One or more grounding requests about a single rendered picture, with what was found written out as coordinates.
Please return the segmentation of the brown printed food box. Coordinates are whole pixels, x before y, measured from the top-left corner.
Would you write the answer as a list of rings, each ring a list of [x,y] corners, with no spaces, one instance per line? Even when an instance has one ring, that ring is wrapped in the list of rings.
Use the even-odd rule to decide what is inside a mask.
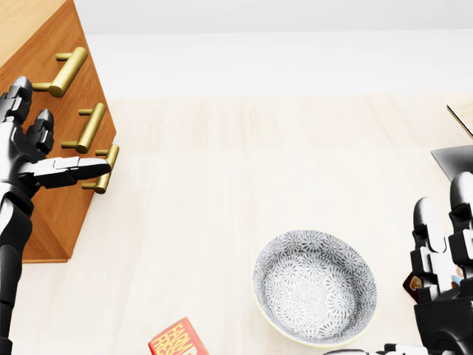
[[[452,275],[452,288],[459,288],[461,280],[464,279],[463,271],[460,267],[456,268],[456,272]],[[418,289],[423,288],[421,279],[410,273],[403,283],[404,290],[413,298],[416,303],[419,303]]]

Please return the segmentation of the wooden cabinet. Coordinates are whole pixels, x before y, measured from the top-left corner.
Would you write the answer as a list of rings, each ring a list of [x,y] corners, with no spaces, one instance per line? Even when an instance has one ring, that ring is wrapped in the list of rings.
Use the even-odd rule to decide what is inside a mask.
[[[0,67],[64,0],[0,0]]]

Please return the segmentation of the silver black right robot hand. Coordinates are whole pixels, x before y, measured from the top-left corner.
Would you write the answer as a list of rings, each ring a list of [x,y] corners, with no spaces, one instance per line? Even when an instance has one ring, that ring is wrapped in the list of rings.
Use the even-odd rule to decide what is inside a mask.
[[[444,237],[432,201],[421,198],[413,212],[410,253],[419,277],[414,307],[421,345],[387,343],[376,352],[341,349],[324,355],[473,355],[473,174],[457,174],[450,186],[453,233]]]

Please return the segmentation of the grey flat box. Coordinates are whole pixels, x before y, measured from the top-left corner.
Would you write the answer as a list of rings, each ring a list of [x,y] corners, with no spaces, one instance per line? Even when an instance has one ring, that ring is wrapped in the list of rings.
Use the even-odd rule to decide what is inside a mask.
[[[431,154],[450,181],[461,172],[473,174],[473,145],[435,149]]]

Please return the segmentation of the red printed food box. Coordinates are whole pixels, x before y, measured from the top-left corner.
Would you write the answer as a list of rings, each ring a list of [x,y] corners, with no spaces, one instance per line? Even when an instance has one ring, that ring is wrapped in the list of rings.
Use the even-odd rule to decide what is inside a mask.
[[[210,355],[187,317],[153,337],[149,349],[152,355]]]

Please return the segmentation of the grey patterned bowl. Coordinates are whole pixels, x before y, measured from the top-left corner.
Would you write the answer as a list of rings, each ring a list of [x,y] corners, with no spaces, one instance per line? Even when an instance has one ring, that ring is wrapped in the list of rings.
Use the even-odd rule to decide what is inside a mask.
[[[316,230],[268,241],[255,259],[252,292],[263,317],[287,338],[314,348],[349,344],[373,324],[378,287],[348,243]]]

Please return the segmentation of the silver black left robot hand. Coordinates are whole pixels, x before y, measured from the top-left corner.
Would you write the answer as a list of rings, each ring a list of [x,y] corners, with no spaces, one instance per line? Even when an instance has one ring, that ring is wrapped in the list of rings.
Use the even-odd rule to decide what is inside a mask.
[[[72,186],[112,171],[103,158],[48,158],[54,143],[52,113],[41,111],[27,134],[22,129],[32,95],[32,84],[25,76],[0,95],[0,202],[5,196],[28,201],[41,187]]]

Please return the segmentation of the pale flat box dark edge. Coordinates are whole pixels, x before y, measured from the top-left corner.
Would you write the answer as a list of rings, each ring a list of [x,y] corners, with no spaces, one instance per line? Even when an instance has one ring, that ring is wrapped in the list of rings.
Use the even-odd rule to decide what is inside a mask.
[[[448,111],[473,139],[473,100],[446,105]]]

